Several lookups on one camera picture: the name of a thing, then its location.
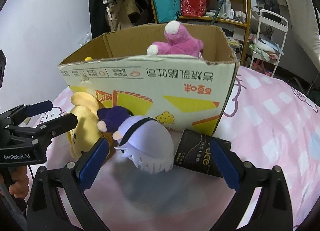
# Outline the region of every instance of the white-haired plush doll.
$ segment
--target white-haired plush doll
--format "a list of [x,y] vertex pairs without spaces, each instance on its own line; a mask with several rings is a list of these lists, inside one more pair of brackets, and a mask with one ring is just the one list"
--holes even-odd
[[123,150],[122,157],[129,158],[137,168],[150,173],[173,167],[174,145],[168,130],[155,119],[146,116],[127,118],[113,134]]

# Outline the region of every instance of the plush toy paw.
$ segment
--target plush toy paw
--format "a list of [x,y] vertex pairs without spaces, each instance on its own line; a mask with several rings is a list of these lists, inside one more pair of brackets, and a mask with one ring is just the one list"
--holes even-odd
[[158,53],[159,53],[159,49],[158,49],[158,46],[156,46],[156,45],[151,45],[147,49],[147,55],[155,55]]
[[180,24],[180,22],[172,20],[165,26],[164,30],[168,35],[177,34],[180,28]]
[[97,123],[97,127],[100,131],[102,132],[107,132],[107,126],[106,126],[106,123],[104,121],[99,121]]

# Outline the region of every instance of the pink plush toy on cart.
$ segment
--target pink plush toy on cart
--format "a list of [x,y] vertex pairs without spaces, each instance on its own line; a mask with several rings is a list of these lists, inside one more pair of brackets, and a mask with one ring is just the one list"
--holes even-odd
[[178,21],[170,21],[164,28],[167,43],[154,42],[147,49],[148,55],[157,54],[188,54],[202,59],[203,43],[191,37],[188,30]]

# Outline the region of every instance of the finger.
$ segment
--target finger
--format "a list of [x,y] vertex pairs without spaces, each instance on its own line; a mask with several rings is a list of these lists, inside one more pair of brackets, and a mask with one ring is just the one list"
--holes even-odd
[[23,180],[27,175],[27,166],[18,167],[14,172],[11,173],[13,181]]
[[22,193],[19,193],[19,194],[14,194],[14,197],[15,197],[15,198],[25,199],[26,196],[28,196],[28,193],[29,193],[29,189],[26,190],[25,192],[22,192]]
[[29,178],[26,177],[24,180],[17,181],[15,184],[9,187],[9,193],[11,195],[19,194],[24,192],[25,190],[29,190]]

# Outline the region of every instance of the white wall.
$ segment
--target white wall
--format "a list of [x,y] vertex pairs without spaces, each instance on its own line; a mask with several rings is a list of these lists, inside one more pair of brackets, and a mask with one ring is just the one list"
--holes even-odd
[[53,101],[67,86],[58,64],[91,33],[88,0],[8,0],[0,31],[7,58],[1,111]]
[[[251,0],[251,7],[255,5],[255,0]],[[288,8],[281,6],[280,13],[289,21],[289,31],[284,45],[284,55],[281,56],[279,66],[294,73],[307,82],[312,82],[317,75],[317,69],[293,37]],[[283,33],[279,30],[275,30],[272,39],[280,45],[283,40]]]

